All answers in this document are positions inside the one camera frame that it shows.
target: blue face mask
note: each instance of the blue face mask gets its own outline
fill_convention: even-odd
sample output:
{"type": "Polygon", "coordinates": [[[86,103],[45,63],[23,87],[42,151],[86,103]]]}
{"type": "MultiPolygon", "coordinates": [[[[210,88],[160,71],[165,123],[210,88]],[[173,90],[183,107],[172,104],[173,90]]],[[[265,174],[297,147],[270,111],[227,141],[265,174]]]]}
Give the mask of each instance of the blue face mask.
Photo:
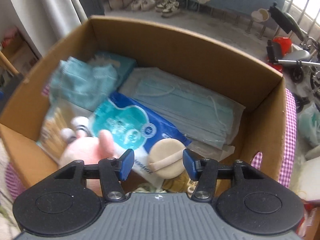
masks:
{"type": "Polygon", "coordinates": [[[142,71],[138,70],[139,81],[131,82],[135,86],[131,88],[134,92],[128,96],[169,120],[193,139],[218,149],[230,143],[227,138],[234,133],[234,109],[238,103],[158,69],[151,69],[153,73],[141,77],[142,71]]]}

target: wet wipes pack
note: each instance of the wet wipes pack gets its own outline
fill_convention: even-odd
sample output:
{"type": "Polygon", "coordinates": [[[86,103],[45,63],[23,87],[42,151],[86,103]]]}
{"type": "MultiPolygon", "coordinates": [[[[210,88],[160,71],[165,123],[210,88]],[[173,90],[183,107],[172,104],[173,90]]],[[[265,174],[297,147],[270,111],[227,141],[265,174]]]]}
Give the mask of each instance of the wet wipes pack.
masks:
{"type": "Polygon", "coordinates": [[[112,133],[119,155],[129,148],[134,150],[133,170],[155,187],[161,187],[163,179],[148,167],[152,146],[164,138],[177,139],[185,146],[191,143],[172,123],[118,92],[112,93],[94,112],[91,130],[97,136],[102,129],[112,133]]]}

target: pair of shoes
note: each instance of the pair of shoes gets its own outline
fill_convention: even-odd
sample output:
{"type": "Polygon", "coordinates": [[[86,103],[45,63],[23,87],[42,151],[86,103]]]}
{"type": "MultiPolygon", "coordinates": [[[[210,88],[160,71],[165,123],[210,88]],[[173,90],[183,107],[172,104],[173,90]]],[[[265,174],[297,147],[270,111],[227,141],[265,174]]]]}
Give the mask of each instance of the pair of shoes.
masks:
{"type": "Polygon", "coordinates": [[[156,6],[155,0],[137,0],[131,4],[132,11],[149,11],[156,6]]]}
{"type": "Polygon", "coordinates": [[[161,16],[169,18],[174,14],[180,12],[179,2],[176,0],[163,0],[156,6],[156,12],[161,12],[161,16]]]}

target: gray gripper base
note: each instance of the gray gripper base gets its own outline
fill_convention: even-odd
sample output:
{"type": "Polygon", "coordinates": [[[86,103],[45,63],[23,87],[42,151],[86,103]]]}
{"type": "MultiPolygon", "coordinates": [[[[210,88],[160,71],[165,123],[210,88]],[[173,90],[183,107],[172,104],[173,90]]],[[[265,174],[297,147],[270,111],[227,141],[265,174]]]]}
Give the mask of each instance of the gray gripper base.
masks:
{"type": "MultiPolygon", "coordinates": [[[[18,240],[52,239],[22,233],[18,240]]],[[[55,240],[300,240],[294,232],[255,236],[224,222],[209,204],[197,203],[185,193],[132,193],[119,204],[109,204],[92,225],[55,240]]]]}

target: metal bolt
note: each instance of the metal bolt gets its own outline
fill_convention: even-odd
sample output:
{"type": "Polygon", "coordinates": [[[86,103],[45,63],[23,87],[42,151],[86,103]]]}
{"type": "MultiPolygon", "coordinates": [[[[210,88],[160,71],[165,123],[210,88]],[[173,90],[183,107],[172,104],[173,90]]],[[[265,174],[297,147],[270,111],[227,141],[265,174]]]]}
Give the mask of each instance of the metal bolt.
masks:
{"type": "Polygon", "coordinates": [[[195,197],[199,199],[207,199],[210,197],[210,194],[206,191],[200,190],[195,193],[195,197]]]}
{"type": "Polygon", "coordinates": [[[117,200],[122,198],[122,193],[119,191],[111,191],[108,194],[108,198],[113,199],[113,200],[117,200]]]}

